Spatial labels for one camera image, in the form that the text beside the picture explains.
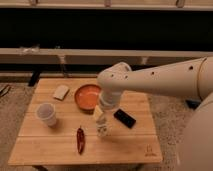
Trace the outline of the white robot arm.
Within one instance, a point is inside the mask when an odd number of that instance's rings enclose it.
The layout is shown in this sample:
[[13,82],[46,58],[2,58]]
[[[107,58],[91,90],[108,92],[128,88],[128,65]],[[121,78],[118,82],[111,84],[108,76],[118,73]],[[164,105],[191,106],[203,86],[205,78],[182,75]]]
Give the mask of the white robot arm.
[[117,107],[126,90],[198,101],[177,150],[175,171],[213,171],[213,57],[137,71],[120,62],[100,72],[97,83],[105,110]]

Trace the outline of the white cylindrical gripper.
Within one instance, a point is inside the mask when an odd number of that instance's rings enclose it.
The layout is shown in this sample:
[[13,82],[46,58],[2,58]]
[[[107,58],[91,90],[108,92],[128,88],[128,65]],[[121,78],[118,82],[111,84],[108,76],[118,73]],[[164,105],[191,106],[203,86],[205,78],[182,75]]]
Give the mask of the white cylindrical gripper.
[[102,110],[111,110],[117,108],[120,104],[121,96],[121,92],[102,91],[98,100],[100,107],[96,105],[93,112],[94,120],[98,121],[104,115]]

